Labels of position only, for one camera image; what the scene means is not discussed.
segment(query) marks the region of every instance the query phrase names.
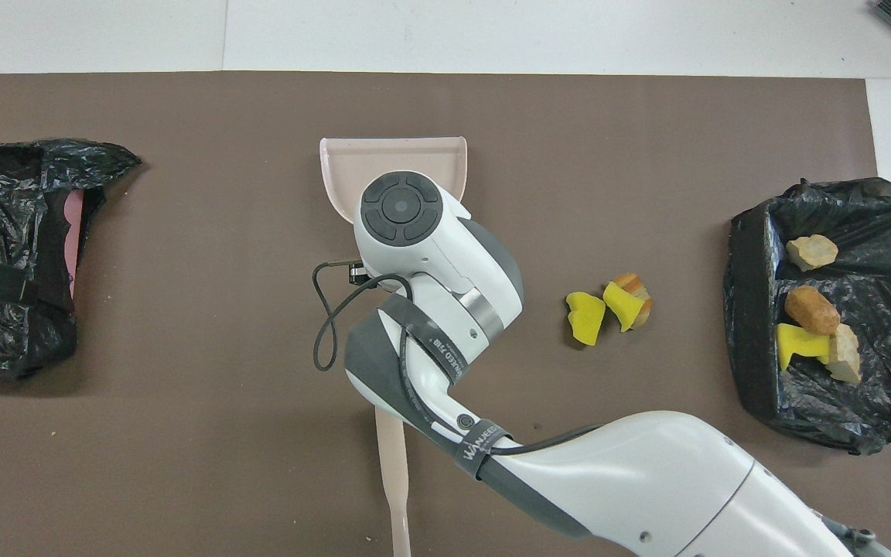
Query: brown tablecloth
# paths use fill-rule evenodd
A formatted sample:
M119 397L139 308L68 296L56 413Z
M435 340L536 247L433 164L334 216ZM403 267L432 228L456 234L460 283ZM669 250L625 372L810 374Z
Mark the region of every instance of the brown tablecloth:
M526 288L457 399L523 442L693 413L891 546L891 446L852 457L753 420L722 332L729 218L802 176L876 174L862 81L150 73L0 75L0 142L92 138L146 162L91 232L77 355L0 384L0 555L390 555L374 412L311 363L311 269L356 254L318 141L443 135L466 136L463 202ZM631 271L650 323L580 349L563 296ZM325 287L349 292L342 272ZM416 555L626 554L408 443Z

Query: circular center button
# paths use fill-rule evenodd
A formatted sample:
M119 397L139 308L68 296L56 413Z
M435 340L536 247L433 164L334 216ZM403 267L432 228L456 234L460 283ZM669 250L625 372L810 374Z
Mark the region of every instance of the circular center button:
M388 220L397 224L411 222L418 216L422 208L422 201L418 194L411 190L393 190L383 200L381 209Z

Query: white floor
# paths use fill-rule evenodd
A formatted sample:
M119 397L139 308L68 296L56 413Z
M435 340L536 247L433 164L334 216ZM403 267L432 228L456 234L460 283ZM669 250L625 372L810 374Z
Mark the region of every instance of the white floor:
M0 0L0 73L356 70L869 79L891 179L891 29L867 0Z

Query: black cable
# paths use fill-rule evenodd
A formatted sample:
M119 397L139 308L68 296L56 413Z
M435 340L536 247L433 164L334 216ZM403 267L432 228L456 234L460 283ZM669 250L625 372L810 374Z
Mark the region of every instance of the black cable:
M593 425L587 425L583 427L579 427L573 429L572 431L567 431L562 435L556 435L556 437L552 437L551 439L546 439L545 441L538 441L538 443L532 443L531 445L522 445L521 447L509 447L509 448L500 448L500 447L491 447L490 454L494 456L510 456L510 455L520 455L524 453L529 453L531 451L538 451L540 449L547 449L548 447L553 447L560 443L565 443L566 441L572 441L573 439L580 437L580 435L584 435L586 433L590 433L594 429L598 427L604 426L602 423L596 423Z
M333 364L336 363L336 358L339 356L339 343L336 342L336 317L340 313L346 309L346 306L350 305L350 302L357 299L364 290L372 289L374 286L378 285L381 281L394 281L400 282L402 286L404 286L404 292L408 299L414 299L414 293L411 292L411 283L408 282L404 276L393 274L393 272L389 272L389 274L374 276L374 278L368 279L368 281L362 283L362 285L357 286L357 289L350 293L349 296L346 296L346 299L343 300L336 309L329 311L329 301L326 300L324 293L322 293L322 289L319 287L318 283L318 271L321 271L322 268L325 267L336 267L336 264L321 264L319 267L315 268L315 272L312 273L312 281L315 283L315 292L318 292L319 299L322 300L322 306L325 306L326 313L328 316L326 317L325 323L322 323L322 327L319 328L319 334L315 337L315 348L312 350L312 359L315 361L315 368L319 371L328 371L332 369ZM329 362L326 364L321 364L319 362L319 345L322 344L322 337L325 336L326 328L332 328L332 357L329 359Z

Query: beige dustpan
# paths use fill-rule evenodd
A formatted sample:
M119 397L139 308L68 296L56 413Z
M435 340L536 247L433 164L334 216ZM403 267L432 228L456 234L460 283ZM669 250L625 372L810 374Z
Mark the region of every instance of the beige dustpan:
M322 180L329 201L353 222L360 195L376 177L414 170L430 177L457 200L466 189L466 138L323 138Z

